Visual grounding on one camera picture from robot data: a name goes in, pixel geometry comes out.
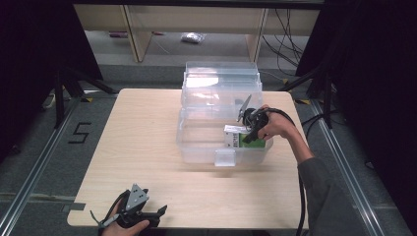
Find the box latch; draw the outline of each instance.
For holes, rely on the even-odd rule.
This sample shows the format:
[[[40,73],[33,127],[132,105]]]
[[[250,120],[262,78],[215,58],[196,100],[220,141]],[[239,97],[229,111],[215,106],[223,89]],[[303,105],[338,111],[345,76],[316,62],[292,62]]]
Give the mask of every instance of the box latch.
[[[236,166],[236,150],[232,148],[215,151],[215,166]]]

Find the clear plastic box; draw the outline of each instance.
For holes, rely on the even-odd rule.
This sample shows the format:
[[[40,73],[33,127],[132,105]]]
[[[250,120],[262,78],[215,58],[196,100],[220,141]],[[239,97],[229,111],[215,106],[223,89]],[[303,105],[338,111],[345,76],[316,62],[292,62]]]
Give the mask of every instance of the clear plastic box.
[[[236,121],[243,102],[263,104],[262,83],[255,63],[188,62],[178,117],[177,146],[187,163],[216,166],[259,164],[272,146],[227,147],[224,126],[242,126]]]

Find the person's left hand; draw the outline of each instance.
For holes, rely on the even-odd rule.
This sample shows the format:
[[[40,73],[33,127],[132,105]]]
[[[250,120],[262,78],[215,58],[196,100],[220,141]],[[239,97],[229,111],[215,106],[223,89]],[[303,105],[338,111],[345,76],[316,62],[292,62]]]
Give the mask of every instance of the person's left hand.
[[[116,207],[113,211],[111,211],[110,217],[113,216],[117,212],[117,208],[119,208],[119,203],[117,203]],[[148,220],[143,220],[130,228],[123,228],[121,227],[116,221],[112,222],[109,226],[107,226],[102,236],[134,236],[140,233],[149,225]]]

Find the light wood tabletop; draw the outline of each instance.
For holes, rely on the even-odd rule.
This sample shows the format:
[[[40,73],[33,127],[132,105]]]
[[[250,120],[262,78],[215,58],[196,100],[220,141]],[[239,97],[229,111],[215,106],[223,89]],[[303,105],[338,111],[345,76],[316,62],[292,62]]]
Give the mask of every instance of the light wood tabletop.
[[[264,91],[263,97],[304,134],[288,92]],[[115,199],[137,183],[149,189],[145,212],[168,205],[159,227],[297,228],[297,163],[287,140],[274,137],[258,165],[185,163],[175,140],[180,98],[180,89],[120,91],[75,200],[86,206],[70,211],[69,224],[96,226],[89,211],[101,220]]]

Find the sleeve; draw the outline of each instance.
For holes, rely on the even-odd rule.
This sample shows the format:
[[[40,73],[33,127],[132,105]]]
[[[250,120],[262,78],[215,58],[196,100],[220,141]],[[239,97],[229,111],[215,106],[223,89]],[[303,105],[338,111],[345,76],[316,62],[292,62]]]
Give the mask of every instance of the sleeve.
[[[305,160],[298,171],[306,189],[310,235],[366,235],[352,204],[319,158]]]

